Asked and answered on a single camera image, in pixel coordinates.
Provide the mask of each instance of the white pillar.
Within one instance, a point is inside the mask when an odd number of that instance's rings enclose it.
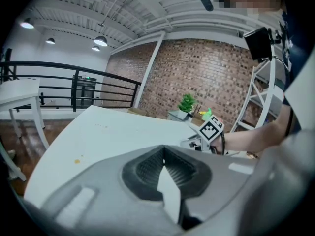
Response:
[[[159,38],[158,42],[157,42],[157,45],[156,45],[156,48],[154,49],[153,53],[152,53],[152,56],[151,56],[151,59],[150,59],[150,62],[148,64],[148,67],[147,67],[147,70],[143,76],[143,79],[142,79],[142,83],[141,83],[141,86],[140,86],[140,89],[139,89],[139,92],[138,92],[138,96],[137,96],[137,99],[136,99],[136,103],[134,104],[134,107],[137,108],[139,106],[139,103],[140,103],[140,99],[141,99],[141,96],[142,96],[142,93],[143,93],[143,89],[144,89],[144,86],[146,85],[146,82],[147,82],[147,79],[148,79],[148,76],[149,76],[149,73],[151,71],[151,68],[152,68],[152,65],[153,65],[153,62],[154,60],[156,59],[156,56],[158,54],[158,50],[162,44],[162,41],[164,39],[166,35],[166,32],[162,32],[161,34],[161,37]]]

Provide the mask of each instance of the table leg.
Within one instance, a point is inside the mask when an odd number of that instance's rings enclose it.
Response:
[[[19,127],[18,127],[18,124],[16,123],[16,120],[14,118],[12,109],[9,109],[9,112],[10,112],[11,121],[12,121],[12,124],[13,124],[13,127],[14,127],[14,131],[15,131],[16,135],[18,136],[18,138],[20,138],[22,136],[22,134],[21,134],[21,131],[20,131]]]
[[[8,153],[5,151],[2,143],[0,142],[0,154],[2,155],[7,166],[14,172],[14,174],[19,177],[22,181],[26,180],[26,176],[19,170],[19,168],[11,160]]]
[[[40,115],[39,115],[39,112],[38,112],[38,109],[37,109],[36,97],[31,98],[31,109],[32,109],[32,112],[33,112],[35,126],[36,126],[36,129],[37,129],[38,134],[40,136],[40,139],[43,142],[45,148],[48,149],[49,148],[49,144],[48,144],[48,142],[46,140],[43,128],[41,126]]]
[[[43,116],[41,115],[39,97],[36,97],[36,101],[37,101],[37,110],[38,110],[38,113],[39,113],[39,116],[40,116],[40,124],[41,124],[41,127],[44,128],[45,124],[44,124],[44,121],[43,121]]]

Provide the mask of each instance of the brick wall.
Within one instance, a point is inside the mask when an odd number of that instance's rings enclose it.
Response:
[[[111,56],[106,71],[141,81],[155,45]],[[229,131],[244,104],[254,65],[248,50],[229,44],[202,39],[163,41],[139,108],[149,116],[167,118],[168,111],[176,110],[183,95],[190,93],[201,111],[210,107]],[[255,125],[260,112],[250,104],[245,121]]]

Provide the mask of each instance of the white table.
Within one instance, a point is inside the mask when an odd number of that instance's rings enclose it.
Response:
[[[98,161],[149,146],[179,146],[181,140],[194,134],[183,122],[90,106],[50,145],[28,182],[24,198],[41,208],[56,189]]]
[[[13,115],[13,108],[31,105],[36,129],[46,149],[49,144],[46,140],[43,128],[45,127],[39,104],[39,79],[26,79],[7,81],[0,85],[0,111],[9,110],[14,130],[18,137],[21,131],[18,128]]]

